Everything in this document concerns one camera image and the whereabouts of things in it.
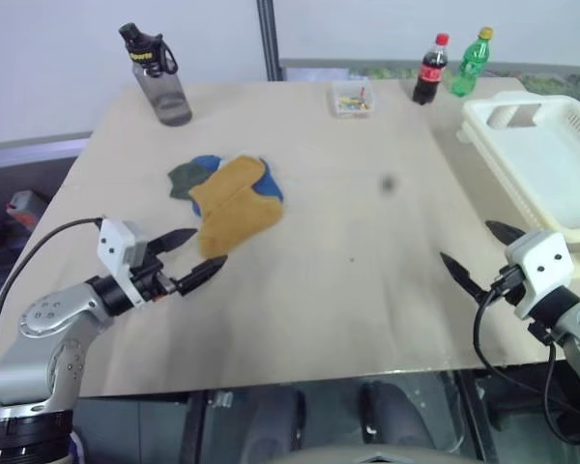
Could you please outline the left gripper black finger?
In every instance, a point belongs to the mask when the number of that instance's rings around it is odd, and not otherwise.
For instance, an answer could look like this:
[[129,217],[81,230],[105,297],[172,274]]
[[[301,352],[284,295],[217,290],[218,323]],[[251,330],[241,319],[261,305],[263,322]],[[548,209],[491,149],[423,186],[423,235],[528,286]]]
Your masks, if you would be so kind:
[[193,268],[188,275],[175,281],[176,291],[181,296],[185,296],[199,288],[209,281],[223,267],[226,261],[226,255],[207,259]]
[[195,228],[179,228],[167,232],[147,244],[147,251],[153,255],[170,252],[186,243],[197,233]]

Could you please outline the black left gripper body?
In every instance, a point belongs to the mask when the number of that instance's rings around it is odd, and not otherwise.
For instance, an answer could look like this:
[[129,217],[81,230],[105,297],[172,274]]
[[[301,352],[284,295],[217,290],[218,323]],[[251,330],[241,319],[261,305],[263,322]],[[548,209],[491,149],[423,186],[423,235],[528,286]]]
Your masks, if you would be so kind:
[[167,276],[162,261],[149,251],[141,264],[130,268],[130,281],[146,303],[174,293],[184,296],[179,281]]

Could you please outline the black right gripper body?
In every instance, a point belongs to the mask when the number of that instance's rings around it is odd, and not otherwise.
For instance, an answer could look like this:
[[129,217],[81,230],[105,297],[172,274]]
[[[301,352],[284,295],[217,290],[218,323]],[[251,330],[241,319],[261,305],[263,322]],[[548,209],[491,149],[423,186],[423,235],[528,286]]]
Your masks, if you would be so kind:
[[525,296],[525,275],[519,265],[504,266],[491,284],[488,304],[504,298],[509,305],[518,305]]

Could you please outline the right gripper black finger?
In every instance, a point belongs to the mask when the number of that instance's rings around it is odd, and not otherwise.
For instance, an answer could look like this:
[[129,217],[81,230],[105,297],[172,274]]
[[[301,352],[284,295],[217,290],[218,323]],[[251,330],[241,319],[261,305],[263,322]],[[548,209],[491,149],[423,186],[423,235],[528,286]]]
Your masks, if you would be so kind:
[[511,245],[525,235],[523,230],[498,220],[487,220],[485,225],[491,234],[504,245]]
[[453,280],[468,293],[476,303],[481,303],[488,292],[483,290],[470,276],[470,272],[446,253],[440,252],[441,260]]

